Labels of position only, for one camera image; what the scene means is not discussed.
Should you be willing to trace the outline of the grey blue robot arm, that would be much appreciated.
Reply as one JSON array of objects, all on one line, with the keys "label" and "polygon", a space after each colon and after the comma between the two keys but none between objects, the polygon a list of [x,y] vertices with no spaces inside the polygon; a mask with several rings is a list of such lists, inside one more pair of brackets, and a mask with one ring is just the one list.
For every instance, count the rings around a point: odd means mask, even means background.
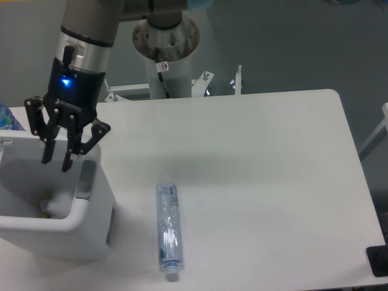
[{"label": "grey blue robot arm", "polygon": [[33,135],[44,145],[42,162],[51,161],[60,129],[67,131],[62,171],[85,155],[110,131],[97,117],[119,24],[136,21],[133,44],[150,62],[152,99],[192,94],[191,70],[185,66],[199,44],[199,29],[184,11],[204,9],[210,1],[67,1],[47,93],[26,99]]}]

